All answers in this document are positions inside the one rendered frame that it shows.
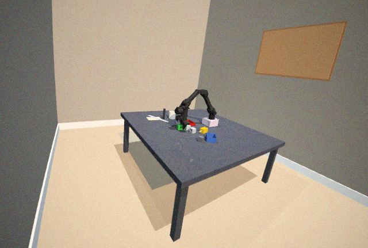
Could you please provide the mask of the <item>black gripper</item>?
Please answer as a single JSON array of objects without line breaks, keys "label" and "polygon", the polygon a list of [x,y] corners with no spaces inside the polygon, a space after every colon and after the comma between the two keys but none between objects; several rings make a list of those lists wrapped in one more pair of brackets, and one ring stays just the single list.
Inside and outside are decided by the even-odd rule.
[{"label": "black gripper", "polygon": [[190,125],[190,122],[189,121],[186,121],[187,120],[187,114],[185,115],[185,114],[182,114],[182,116],[183,116],[183,120],[179,120],[180,121],[180,123],[181,124],[183,124],[183,129],[185,129],[185,127],[187,126],[187,125]]}]

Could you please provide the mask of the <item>blue tray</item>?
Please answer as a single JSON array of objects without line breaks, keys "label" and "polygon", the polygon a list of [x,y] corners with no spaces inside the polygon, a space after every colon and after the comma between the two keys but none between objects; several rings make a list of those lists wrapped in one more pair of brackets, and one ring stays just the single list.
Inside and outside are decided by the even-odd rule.
[{"label": "blue tray", "polygon": [[206,133],[206,142],[209,143],[216,143],[216,134],[215,133]]}]

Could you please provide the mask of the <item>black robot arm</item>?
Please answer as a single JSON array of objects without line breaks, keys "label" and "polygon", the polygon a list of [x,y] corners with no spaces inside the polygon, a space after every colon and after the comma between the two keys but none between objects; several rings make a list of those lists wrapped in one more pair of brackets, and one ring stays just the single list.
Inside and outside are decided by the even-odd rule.
[{"label": "black robot arm", "polygon": [[205,102],[206,102],[206,105],[207,105],[207,111],[209,113],[209,118],[210,120],[215,120],[215,115],[217,114],[215,108],[212,106],[212,104],[210,103],[210,100],[209,100],[209,97],[208,97],[208,91],[207,90],[204,90],[204,89],[201,89],[201,90],[198,90],[196,89],[187,99],[183,100],[182,103],[180,104],[179,107],[177,107],[175,109],[175,114],[178,115],[178,114],[181,114],[179,116],[176,116],[176,120],[179,121],[179,120],[183,120],[183,116],[182,114],[187,114],[188,112],[188,109],[192,100],[194,100],[196,98],[196,96],[198,95],[201,95]]}]

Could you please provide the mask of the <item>yellow block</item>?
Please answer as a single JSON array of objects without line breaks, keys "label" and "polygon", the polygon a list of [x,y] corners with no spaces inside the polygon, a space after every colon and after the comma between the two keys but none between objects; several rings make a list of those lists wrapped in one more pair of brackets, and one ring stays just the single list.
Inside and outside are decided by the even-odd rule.
[{"label": "yellow block", "polygon": [[202,134],[207,133],[208,132],[208,128],[202,127],[202,128],[200,128],[200,131],[199,132],[202,133]]}]

